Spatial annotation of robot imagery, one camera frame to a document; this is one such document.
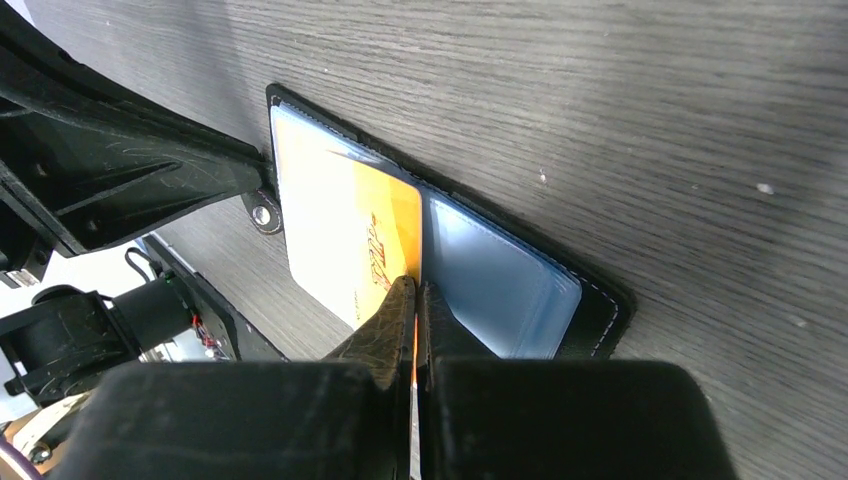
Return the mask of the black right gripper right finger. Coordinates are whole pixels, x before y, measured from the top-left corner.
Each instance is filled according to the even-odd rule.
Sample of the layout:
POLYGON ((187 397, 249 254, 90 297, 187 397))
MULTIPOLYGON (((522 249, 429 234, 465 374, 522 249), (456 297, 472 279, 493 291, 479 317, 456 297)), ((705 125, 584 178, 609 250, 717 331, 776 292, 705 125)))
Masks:
POLYGON ((434 284, 418 300, 425 479, 733 479, 707 399, 681 367, 502 359, 434 284))

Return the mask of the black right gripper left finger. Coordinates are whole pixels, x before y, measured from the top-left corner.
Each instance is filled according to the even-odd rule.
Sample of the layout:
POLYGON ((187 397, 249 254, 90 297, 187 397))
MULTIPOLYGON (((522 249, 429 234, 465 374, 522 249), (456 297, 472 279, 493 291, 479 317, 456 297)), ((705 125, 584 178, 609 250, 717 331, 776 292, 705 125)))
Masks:
POLYGON ((416 285, 318 361, 145 363, 110 371, 58 479, 405 479, 416 285))

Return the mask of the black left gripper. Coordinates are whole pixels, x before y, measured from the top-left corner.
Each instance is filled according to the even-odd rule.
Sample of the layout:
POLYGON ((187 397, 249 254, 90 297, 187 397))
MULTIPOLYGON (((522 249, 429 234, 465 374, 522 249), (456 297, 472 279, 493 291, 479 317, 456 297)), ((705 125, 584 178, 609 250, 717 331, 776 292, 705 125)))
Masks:
POLYGON ((257 149, 75 61, 1 10, 1 283, 269 184, 257 149))

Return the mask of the black leather card holder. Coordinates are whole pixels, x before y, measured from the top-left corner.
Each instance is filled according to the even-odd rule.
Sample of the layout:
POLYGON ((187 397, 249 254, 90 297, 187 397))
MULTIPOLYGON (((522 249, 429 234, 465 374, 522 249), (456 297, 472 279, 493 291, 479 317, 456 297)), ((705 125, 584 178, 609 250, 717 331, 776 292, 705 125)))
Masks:
POLYGON ((421 284, 438 287, 455 318, 506 358, 610 356, 636 311, 630 291, 589 261, 521 224, 473 190, 278 83, 270 109, 290 107, 354 141, 377 169, 422 197, 421 284))

